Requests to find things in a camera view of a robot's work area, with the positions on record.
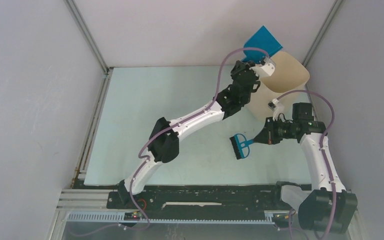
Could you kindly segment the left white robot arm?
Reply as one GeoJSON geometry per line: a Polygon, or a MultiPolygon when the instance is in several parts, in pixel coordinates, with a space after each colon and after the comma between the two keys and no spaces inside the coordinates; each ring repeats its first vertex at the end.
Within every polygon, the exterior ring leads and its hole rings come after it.
{"type": "Polygon", "coordinates": [[[238,113],[251,100],[251,94],[260,87],[260,77],[271,76],[273,65],[268,71],[264,64],[238,60],[230,72],[232,83],[218,92],[203,107],[179,118],[158,119],[148,141],[140,149],[140,165],[117,187],[118,201],[125,208],[133,208],[138,202],[138,194],[144,190],[151,176],[162,165],[174,160],[180,152],[180,142],[192,133],[238,113]]]}

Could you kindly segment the blue plastic dustpan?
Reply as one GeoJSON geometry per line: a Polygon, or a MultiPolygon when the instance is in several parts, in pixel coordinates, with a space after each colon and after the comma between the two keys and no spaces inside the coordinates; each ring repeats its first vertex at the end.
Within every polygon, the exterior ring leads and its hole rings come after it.
{"type": "MultiPolygon", "coordinates": [[[[271,34],[271,32],[263,25],[256,33],[254,33],[243,45],[244,48],[259,48],[265,50],[270,57],[283,49],[283,46],[271,34]]],[[[243,62],[253,61],[259,62],[266,55],[259,51],[244,50],[243,62]]]]}

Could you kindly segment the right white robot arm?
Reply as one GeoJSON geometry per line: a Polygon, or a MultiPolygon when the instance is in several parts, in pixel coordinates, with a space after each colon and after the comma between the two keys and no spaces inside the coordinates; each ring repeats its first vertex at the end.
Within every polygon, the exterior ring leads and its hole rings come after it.
{"type": "Polygon", "coordinates": [[[326,126],[316,121],[310,103],[292,106],[292,119],[268,117],[254,142],[266,145],[279,144],[284,139],[294,139],[300,145],[308,165],[311,193],[306,193],[295,183],[276,183],[271,194],[271,204],[277,209],[291,206],[298,213],[302,229],[344,234],[357,209],[354,193],[347,192],[333,165],[328,138],[323,136],[326,126]]]}

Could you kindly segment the blue hand brush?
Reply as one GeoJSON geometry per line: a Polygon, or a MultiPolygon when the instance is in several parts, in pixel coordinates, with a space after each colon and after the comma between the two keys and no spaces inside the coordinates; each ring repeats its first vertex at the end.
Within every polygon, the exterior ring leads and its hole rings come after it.
{"type": "Polygon", "coordinates": [[[253,139],[247,139],[242,133],[237,133],[229,140],[237,160],[246,159],[250,155],[250,145],[254,143],[253,139]]]}

